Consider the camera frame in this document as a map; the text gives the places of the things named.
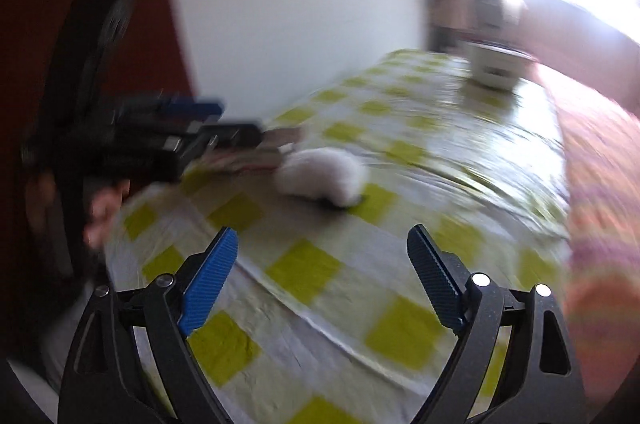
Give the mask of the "person's left hand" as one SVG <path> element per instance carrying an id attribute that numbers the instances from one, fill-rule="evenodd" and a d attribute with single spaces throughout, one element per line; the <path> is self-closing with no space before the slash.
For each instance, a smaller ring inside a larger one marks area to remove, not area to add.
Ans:
<path id="1" fill-rule="evenodd" d="M 84 242 L 90 250 L 103 247 L 129 192 L 130 181 L 120 181 L 115 186 L 104 187 L 93 195 L 89 219 L 84 229 Z"/>

